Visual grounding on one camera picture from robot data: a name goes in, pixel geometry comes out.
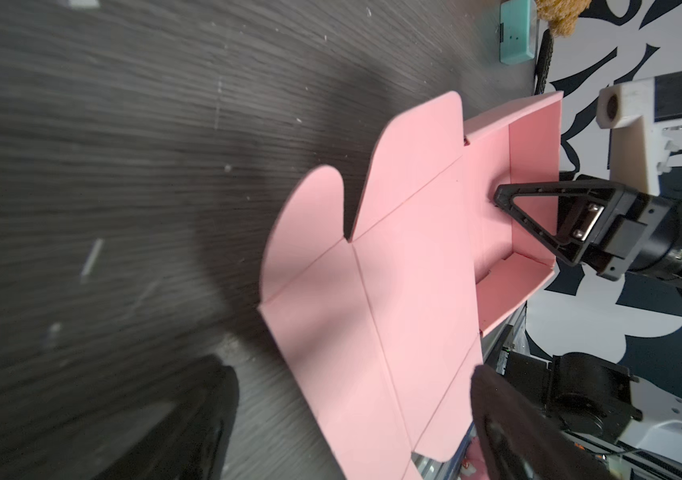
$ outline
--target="gray table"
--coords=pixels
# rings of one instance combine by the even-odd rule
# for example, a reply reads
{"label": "gray table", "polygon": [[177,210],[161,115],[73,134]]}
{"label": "gray table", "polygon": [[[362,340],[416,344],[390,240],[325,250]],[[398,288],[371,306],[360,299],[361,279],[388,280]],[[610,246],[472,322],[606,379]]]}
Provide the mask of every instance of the gray table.
{"label": "gray table", "polygon": [[254,308],[269,228],[331,164],[348,232],[398,112],[530,94],[499,3],[63,4],[0,2],[0,478],[50,477],[78,428],[211,352],[240,378],[225,478],[340,478]]}

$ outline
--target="pink cardboard box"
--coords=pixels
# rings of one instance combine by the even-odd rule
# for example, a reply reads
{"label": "pink cardboard box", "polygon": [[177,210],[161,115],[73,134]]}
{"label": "pink cardboard box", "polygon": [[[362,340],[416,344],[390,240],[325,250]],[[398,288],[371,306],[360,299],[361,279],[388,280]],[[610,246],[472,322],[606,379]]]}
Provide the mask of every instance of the pink cardboard box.
{"label": "pink cardboard box", "polygon": [[[561,99],[464,122],[449,92],[394,118],[351,240],[334,168],[309,172],[283,207],[259,310],[347,478],[416,480],[411,452],[446,461],[459,446],[481,334],[553,274],[554,256],[492,197],[557,180]],[[554,229],[556,198],[525,208]]]}

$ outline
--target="orange plush toy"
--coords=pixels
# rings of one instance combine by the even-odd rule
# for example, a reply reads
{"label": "orange plush toy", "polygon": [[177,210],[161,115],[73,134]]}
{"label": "orange plush toy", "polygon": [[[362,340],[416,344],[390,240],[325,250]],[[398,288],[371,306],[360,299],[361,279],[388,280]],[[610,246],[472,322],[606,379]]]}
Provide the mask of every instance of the orange plush toy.
{"label": "orange plush toy", "polygon": [[538,0],[538,18],[549,22],[555,37],[569,37],[576,29],[578,15],[589,7],[591,0]]}

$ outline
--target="mint green container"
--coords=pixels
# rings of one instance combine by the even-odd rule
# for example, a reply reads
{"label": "mint green container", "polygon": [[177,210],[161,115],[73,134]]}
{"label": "mint green container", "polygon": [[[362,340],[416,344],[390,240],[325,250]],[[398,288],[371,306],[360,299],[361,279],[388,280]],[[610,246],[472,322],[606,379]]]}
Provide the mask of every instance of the mint green container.
{"label": "mint green container", "polygon": [[501,63],[514,65],[535,58],[537,16],[533,0],[501,4]]}

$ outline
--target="wall mural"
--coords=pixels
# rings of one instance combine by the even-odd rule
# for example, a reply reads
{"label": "wall mural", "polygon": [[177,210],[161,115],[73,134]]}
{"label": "wall mural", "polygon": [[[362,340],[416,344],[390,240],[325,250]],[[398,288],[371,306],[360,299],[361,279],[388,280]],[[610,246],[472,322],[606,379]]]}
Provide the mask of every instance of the wall mural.
{"label": "wall mural", "polygon": [[[564,91],[560,178],[608,178],[610,131],[596,125],[601,88],[682,70],[682,0],[592,0],[576,32],[557,38],[546,91]],[[682,148],[682,130],[673,132]],[[682,199],[682,155],[661,176]],[[528,336],[539,356],[582,351],[619,362],[682,398],[682,300],[634,275],[619,282],[586,267],[559,273],[528,302]]]}

